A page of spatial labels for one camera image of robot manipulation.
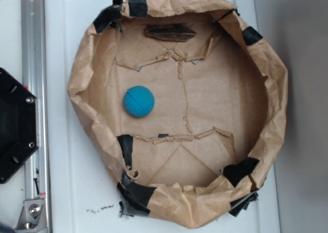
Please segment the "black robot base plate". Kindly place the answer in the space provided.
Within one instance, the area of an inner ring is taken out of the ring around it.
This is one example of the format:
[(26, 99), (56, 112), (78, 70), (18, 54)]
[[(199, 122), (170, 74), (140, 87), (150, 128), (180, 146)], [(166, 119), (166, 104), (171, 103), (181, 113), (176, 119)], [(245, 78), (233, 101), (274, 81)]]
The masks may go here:
[(1, 68), (1, 184), (38, 148), (37, 98)]

